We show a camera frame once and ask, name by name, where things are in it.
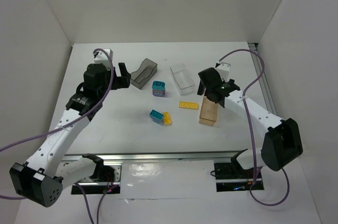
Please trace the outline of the yellow lego plate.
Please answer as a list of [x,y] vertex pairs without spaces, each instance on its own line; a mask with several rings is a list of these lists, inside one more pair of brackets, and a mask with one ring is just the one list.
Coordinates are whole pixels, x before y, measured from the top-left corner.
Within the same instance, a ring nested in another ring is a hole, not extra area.
[[183,109],[198,110],[199,109],[199,104],[195,103],[195,102],[180,101],[179,102],[179,107],[183,108]]

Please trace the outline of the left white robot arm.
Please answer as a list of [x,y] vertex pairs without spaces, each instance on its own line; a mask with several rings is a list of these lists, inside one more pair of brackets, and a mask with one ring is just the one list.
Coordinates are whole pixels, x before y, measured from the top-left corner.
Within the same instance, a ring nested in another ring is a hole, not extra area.
[[130,86],[131,75],[124,63],[118,64],[118,77],[103,64],[89,64],[83,82],[69,99],[56,127],[39,149],[23,164],[14,163],[10,177],[17,194],[46,208],[52,206],[63,189],[89,178],[93,181],[109,181],[114,169],[104,165],[102,158],[83,154],[77,161],[61,165],[62,158],[80,132],[89,125],[97,113],[89,111],[95,105],[102,107],[101,99],[106,90]]

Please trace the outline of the yellow lego brick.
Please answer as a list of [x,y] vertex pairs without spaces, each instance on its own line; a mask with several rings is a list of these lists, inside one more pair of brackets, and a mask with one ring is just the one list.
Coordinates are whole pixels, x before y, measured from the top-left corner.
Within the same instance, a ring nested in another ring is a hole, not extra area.
[[168,112],[163,112],[163,123],[165,126],[172,125],[172,120]]

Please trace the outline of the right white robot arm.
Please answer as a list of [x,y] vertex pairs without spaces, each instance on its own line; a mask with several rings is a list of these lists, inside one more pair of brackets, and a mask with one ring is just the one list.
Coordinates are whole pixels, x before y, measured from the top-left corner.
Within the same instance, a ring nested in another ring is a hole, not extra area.
[[268,167],[279,171],[303,153],[298,124],[292,118],[282,119],[249,97],[233,79],[225,81],[216,68],[207,68],[198,73],[205,97],[226,108],[249,123],[249,129],[256,131],[262,139],[262,147],[242,150],[231,158],[239,170],[254,167]]

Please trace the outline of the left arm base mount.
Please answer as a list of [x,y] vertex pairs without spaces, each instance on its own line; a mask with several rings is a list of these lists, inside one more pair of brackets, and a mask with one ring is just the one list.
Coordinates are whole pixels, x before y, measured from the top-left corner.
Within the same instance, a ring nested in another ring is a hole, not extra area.
[[107,166],[97,179],[84,178],[78,181],[85,194],[88,195],[102,195],[120,194],[121,191],[121,163],[105,163]]

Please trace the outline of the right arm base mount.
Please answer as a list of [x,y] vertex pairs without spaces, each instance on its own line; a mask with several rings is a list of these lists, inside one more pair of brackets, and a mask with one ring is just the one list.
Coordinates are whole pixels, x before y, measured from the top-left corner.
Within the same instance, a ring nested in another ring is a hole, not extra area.
[[232,163],[214,163],[210,175],[215,178],[217,192],[249,191],[254,171],[237,170]]

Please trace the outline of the purple lego brick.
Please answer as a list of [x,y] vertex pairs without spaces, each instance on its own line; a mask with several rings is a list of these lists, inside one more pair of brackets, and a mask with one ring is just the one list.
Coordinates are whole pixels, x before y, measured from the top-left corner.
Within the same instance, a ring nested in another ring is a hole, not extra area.
[[163,91],[153,90],[152,94],[156,97],[165,97],[165,90]]

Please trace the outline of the teal arch lego brick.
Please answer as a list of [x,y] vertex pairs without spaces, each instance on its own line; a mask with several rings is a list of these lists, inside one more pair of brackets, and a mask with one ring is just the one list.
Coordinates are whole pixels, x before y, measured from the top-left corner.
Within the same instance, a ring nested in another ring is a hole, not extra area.
[[153,91],[165,91],[165,82],[163,81],[154,81],[152,84]]

